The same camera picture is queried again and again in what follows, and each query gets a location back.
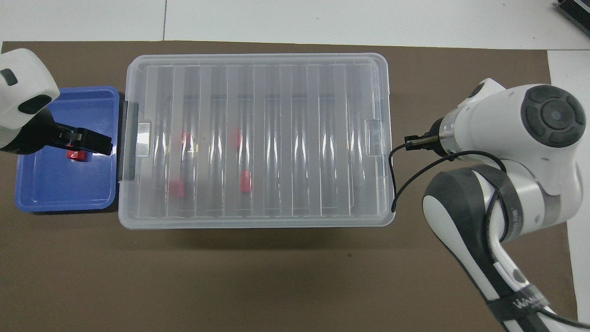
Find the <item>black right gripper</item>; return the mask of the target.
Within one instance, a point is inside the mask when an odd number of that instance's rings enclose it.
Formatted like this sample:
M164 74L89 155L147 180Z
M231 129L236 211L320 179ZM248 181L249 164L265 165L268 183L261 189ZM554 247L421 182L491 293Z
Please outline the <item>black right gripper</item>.
M431 135L435 138L434 142L431 143L431 150L437 155L447 155L447 152L441 144L440 138L440 128L443 119L444 118L437 119L431 126Z

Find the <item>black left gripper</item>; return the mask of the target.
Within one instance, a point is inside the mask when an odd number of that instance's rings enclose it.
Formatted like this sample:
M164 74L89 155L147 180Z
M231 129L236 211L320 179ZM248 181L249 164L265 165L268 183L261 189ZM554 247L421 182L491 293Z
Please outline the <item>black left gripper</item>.
M0 150L11 154L33 154L54 143L68 151L112 154L112 138L82 127L57 124L51 112L40 110L27 124L16 130L0 129Z

